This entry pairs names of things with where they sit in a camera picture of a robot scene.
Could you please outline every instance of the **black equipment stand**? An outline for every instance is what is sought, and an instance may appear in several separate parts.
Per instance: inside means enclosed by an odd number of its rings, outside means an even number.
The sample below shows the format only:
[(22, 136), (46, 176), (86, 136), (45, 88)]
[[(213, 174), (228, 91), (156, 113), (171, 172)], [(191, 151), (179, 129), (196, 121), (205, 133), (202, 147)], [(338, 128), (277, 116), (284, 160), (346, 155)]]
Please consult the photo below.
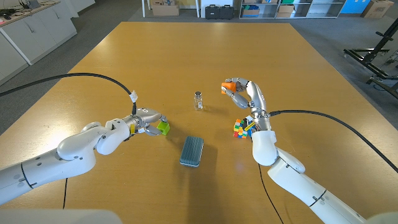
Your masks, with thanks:
[[(396, 76), (391, 76), (388, 75), (385, 71), (381, 70), (380, 68), (377, 68), (375, 65), (373, 65), (371, 62), (373, 59), (377, 56), (377, 53), (381, 52), (382, 54), (385, 54), (386, 52), (389, 51), (389, 49), (383, 49), (384, 45), (390, 41), (393, 40), (392, 36), (397, 32), (398, 30), (398, 18), (392, 23), (390, 28), (382, 34), (380, 32), (376, 32), (377, 35), (382, 36), (383, 38), (380, 40), (380, 42), (375, 46), (373, 49), (351, 49), (347, 50), (344, 49), (344, 57), (347, 57), (347, 55), (351, 56), (353, 59), (355, 59), (357, 62), (361, 63), (363, 66), (365, 66), (367, 69), (372, 71), (377, 77), (381, 79), (386, 79), (386, 80), (398, 80), (398, 75)], [(367, 54), (363, 57), (359, 53), (364, 53), (367, 52)], [(366, 83), (371, 84), (374, 82), (375, 84), (379, 85), (381, 88), (385, 89), (388, 91), (390, 94), (392, 94), (395, 98), (398, 99), (398, 82), (392, 86), (389, 87), (385, 84), (382, 84), (380, 81), (377, 81), (374, 78), (370, 78)]]

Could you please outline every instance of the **black case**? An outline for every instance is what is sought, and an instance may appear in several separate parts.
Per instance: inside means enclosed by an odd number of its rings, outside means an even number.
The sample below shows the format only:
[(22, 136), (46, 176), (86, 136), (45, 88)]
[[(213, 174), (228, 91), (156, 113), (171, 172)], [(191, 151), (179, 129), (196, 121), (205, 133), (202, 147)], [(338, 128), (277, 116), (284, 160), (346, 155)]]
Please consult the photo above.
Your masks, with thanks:
[(218, 19), (220, 18), (220, 8), (214, 4), (205, 8), (206, 19)]
[(220, 8), (220, 19), (232, 19), (234, 17), (234, 7), (225, 5)]

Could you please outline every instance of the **gray carpet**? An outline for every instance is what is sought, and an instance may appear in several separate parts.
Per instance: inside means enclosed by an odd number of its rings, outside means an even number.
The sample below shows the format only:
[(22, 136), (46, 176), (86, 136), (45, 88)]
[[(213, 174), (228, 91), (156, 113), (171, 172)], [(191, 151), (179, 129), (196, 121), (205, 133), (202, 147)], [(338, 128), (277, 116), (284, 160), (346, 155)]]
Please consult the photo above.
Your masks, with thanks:
[[(28, 67), (14, 78), (0, 86), (0, 91), (8, 90), (40, 78), (67, 73), (106, 35), (122, 21), (146, 22), (289, 22), (291, 25), (324, 56), (379, 112), (398, 129), (398, 100), (385, 91), (379, 91), (365, 81), (372, 75), (358, 62), (343, 57), (344, 48), (371, 48), (380, 37), (375, 31), (385, 32), (398, 16), (398, 4), (389, 9), (382, 19), (363, 19), (360, 17), (339, 17), (337, 19), (238, 19), (230, 21), (208, 21), (196, 18), (196, 10), (185, 9), (178, 17), (154, 17), (147, 10), (142, 17), (140, 1), (96, 0), (96, 4), (80, 12), (79, 18), (72, 19), (78, 34), (54, 50), (42, 60)], [(386, 48), (391, 53), (378, 56), (375, 64), (383, 62), (398, 49), (398, 40), (389, 42)], [(383, 69), (391, 74), (398, 73), (393, 63)], [(54, 82), (39, 84), (0, 98), (0, 133), (24, 114)]]

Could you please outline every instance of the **cabinet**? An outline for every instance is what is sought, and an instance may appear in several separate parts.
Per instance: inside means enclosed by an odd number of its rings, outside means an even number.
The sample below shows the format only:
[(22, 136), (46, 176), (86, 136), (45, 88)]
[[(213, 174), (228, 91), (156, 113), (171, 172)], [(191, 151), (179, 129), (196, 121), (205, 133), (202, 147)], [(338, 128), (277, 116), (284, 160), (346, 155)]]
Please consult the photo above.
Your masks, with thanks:
[(22, 19), (28, 26), (32, 37), (36, 40), (43, 52), (50, 50), (56, 45), (55, 40), (50, 35), (50, 32), (46, 29), (43, 22), (37, 16), (33, 14)]
[(12, 47), (5, 37), (0, 35), (0, 84), (27, 67), (26, 61)]
[(8, 24), (2, 30), (31, 64), (40, 60), (57, 44), (36, 14)]
[(25, 16), (0, 28), (0, 32), (32, 65), (76, 34), (64, 2)]
[(75, 26), (68, 18), (67, 8), (60, 4), (37, 13), (57, 44), (63, 44), (67, 37), (76, 32)]
[[(293, 0), (293, 3), (283, 3), (281, 0), (256, 0), (255, 3), (245, 3), (242, 0), (241, 19), (298, 19), (298, 18), (337, 18), (346, 0)], [(247, 5), (257, 5), (260, 13), (257, 17), (243, 17), (242, 8)], [(277, 17), (278, 9), (283, 5), (293, 5), (294, 11), (288, 18)]]
[(6, 35), (15, 43), (29, 61), (35, 60), (42, 53), (43, 49), (32, 36), (32, 31), (28, 28), (23, 19), (8, 24), (1, 28)]

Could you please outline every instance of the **colorful cube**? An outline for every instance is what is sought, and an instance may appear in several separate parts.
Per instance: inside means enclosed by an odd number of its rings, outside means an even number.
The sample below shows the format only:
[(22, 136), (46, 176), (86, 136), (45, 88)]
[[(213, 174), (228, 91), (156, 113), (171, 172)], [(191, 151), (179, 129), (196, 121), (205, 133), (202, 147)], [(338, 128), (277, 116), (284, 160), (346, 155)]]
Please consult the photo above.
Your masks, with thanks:
[(249, 124), (252, 123), (252, 119), (249, 118), (244, 118), (242, 120), (237, 119), (234, 125), (234, 137), (236, 138), (247, 138), (248, 136), (251, 137), (251, 129), (250, 128), (248, 131), (245, 131), (244, 128), (248, 126), (247, 121), (249, 121)]

